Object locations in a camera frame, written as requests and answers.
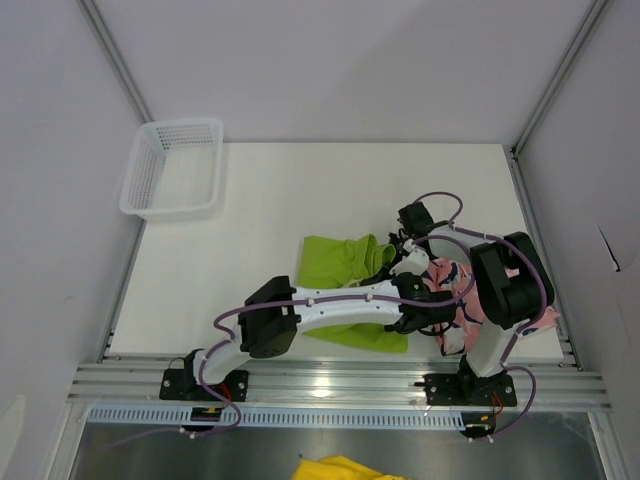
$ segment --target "white panel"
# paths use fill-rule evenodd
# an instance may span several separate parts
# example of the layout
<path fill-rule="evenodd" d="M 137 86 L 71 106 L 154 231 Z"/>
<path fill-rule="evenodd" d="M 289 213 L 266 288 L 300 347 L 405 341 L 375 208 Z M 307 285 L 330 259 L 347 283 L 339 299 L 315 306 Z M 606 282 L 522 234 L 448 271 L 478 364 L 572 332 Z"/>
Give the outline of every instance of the white panel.
<path fill-rule="evenodd" d="M 523 161 L 576 348 L 604 374 L 631 478 L 640 478 L 639 24 L 637 1 L 612 2 Z"/>
<path fill-rule="evenodd" d="M 589 0 L 99 0 L 157 118 L 228 140 L 511 144 Z"/>
<path fill-rule="evenodd" d="M 223 334 L 216 315 L 237 307 L 276 275 L 295 279 L 307 235 L 379 241 L 397 229 L 397 212 L 420 194 L 456 192 L 460 224 L 489 232 L 524 230 L 499 145 L 231 144 L 222 209 L 211 220 L 149 224 L 116 329 L 113 354 L 183 354 Z M 456 209 L 428 201 L 434 218 Z M 525 340 L 521 361 L 558 362 L 555 332 Z M 432 338 L 410 336 L 405 355 L 357 350 L 297 335 L 283 359 L 371 361 L 439 359 Z"/>
<path fill-rule="evenodd" d="M 132 244 L 136 121 L 72 1 L 4 1 L 0 59 L 0 408 L 27 399 L 6 478 L 39 479 Z"/>

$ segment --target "metal frame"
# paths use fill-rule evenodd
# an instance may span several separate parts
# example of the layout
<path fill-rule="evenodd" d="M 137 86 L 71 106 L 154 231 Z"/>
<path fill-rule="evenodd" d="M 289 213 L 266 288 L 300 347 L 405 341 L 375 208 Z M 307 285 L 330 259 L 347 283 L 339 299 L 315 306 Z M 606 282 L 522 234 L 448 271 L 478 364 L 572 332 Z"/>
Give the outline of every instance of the metal frame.
<path fill-rule="evenodd" d="M 106 360 L 78 368 L 68 401 L 127 405 L 217 406 L 217 402 L 171 402 L 159 399 L 162 374 L 171 359 Z M 374 363 L 338 361 L 251 361 L 244 406 L 330 409 L 426 409 L 422 388 L 414 386 L 427 373 L 454 373 L 457 359 L 438 363 Z M 610 412 L 602 376 L 579 372 L 575 366 L 531 366 L 538 383 L 533 411 Z M 527 375 L 514 372 L 523 405 L 530 393 Z M 430 407 L 446 410 L 449 407 Z M 456 407 L 477 411 L 477 407 Z"/>
<path fill-rule="evenodd" d="M 124 94 L 130 101 L 140 122 L 152 121 L 139 89 L 114 42 L 109 29 L 100 14 L 95 0 L 77 0 L 89 26 L 94 32 L 103 53 L 114 70 Z M 532 134 L 542 121 L 553 100 L 572 71 L 580 52 L 585 48 L 597 25 L 601 21 L 609 0 L 594 0 L 583 22 L 563 55 L 549 81 L 543 95 L 530 115 L 526 126 L 512 149 L 513 156 L 507 155 L 509 168 L 518 194 L 523 215 L 532 238 L 539 248 L 541 258 L 549 266 L 544 242 L 541 237 L 531 199 L 522 177 L 518 158 Z M 111 321 L 104 336 L 99 363 L 80 365 L 69 394 L 69 410 L 65 428 L 60 437 L 59 448 L 52 462 L 48 478 L 62 480 L 69 478 L 73 460 L 87 416 L 97 402 L 118 403 L 125 408 L 152 411 L 166 408 L 167 403 L 158 398 L 162 372 L 167 368 L 168 358 L 110 357 L 107 354 L 111 334 L 120 313 L 129 279 L 133 271 L 137 252 L 144 233 L 145 222 L 141 222 L 130 259 L 127 263 L 122 285 L 114 301 Z M 557 308 L 564 315 L 564 308 L 558 301 Z M 594 429 L 607 477 L 626 479 L 628 473 L 608 415 L 611 405 L 602 376 L 583 372 L 568 338 L 566 323 L 562 323 L 560 338 L 565 358 L 562 364 L 530 365 L 538 379 L 538 401 L 533 411 L 588 412 Z M 424 392 L 413 385 L 425 373 L 452 372 L 456 359 L 442 359 L 437 363 L 362 363 L 338 362 L 319 359 L 309 362 L 257 362 L 247 364 L 251 373 L 248 402 L 245 408 L 284 409 L 286 412 L 302 412 L 310 408 L 317 411 L 393 412 L 418 410 L 427 413 Z M 517 391 L 528 395 L 531 390 L 528 377 L 514 375 Z M 189 408 L 190 404 L 179 402 L 179 408 Z M 450 411 L 448 408 L 434 408 Z"/>
<path fill-rule="evenodd" d="M 527 145 L 527 142 L 540 125 L 540 122 L 544 118 L 546 112 L 549 111 L 553 101 L 558 96 L 558 93 L 564 86 L 565 82 L 569 78 L 569 75 L 573 71 L 580 54 L 584 51 L 587 42 L 591 39 L 593 33 L 596 31 L 598 25 L 602 21 L 607 7 L 611 4 L 612 0 L 594 0 L 592 1 L 587 13 L 585 14 L 578 30 L 571 39 L 571 43 L 565 50 L 562 59 L 558 63 L 556 70 L 554 71 L 549 83 L 547 83 L 540 99 L 538 100 L 533 112 L 527 119 L 525 127 L 522 129 L 522 133 L 516 140 L 513 146 L 513 156 L 517 160 L 520 158 L 522 150 Z"/>

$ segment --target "white wall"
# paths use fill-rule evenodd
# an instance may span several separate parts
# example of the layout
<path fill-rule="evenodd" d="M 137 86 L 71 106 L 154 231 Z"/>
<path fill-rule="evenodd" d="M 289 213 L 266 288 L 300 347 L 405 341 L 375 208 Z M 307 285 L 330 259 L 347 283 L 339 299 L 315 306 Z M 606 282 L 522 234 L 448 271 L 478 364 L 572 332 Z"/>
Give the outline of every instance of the white wall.
<path fill-rule="evenodd" d="M 511 144 L 590 0 L 98 0 L 157 118 L 233 141 Z"/>
<path fill-rule="evenodd" d="M 6 478 L 31 480 L 132 245 L 117 197 L 137 124 L 73 1 L 4 1 L 0 60 L 0 409 L 27 396 Z"/>
<path fill-rule="evenodd" d="M 640 3 L 612 4 L 522 165 L 578 353 L 604 374 L 640 478 Z"/>

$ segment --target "white cable clip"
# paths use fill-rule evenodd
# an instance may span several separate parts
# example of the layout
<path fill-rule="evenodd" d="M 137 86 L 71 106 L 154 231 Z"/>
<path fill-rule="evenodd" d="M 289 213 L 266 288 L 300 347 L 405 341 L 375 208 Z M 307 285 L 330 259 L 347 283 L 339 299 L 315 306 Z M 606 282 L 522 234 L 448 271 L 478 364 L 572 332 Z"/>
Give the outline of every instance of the white cable clip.
<path fill-rule="evenodd" d="M 404 242 L 402 245 L 402 249 L 408 253 L 413 252 L 416 248 L 418 248 L 418 245 L 416 245 L 416 242 L 414 242 L 412 238 Z"/>

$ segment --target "metal floor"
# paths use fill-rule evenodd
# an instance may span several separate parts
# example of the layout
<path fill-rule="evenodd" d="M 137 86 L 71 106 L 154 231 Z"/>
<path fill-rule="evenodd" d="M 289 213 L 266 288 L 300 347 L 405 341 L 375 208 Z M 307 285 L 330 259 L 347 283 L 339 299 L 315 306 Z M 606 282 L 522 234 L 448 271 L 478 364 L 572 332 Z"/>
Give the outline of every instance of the metal floor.
<path fill-rule="evenodd" d="M 344 455 L 419 480 L 605 479 L 585 414 L 531 414 L 493 444 L 468 444 L 457 432 L 240 428 L 101 448 L 148 428 L 157 426 L 88 424 L 71 478 L 286 480 L 301 458 Z"/>

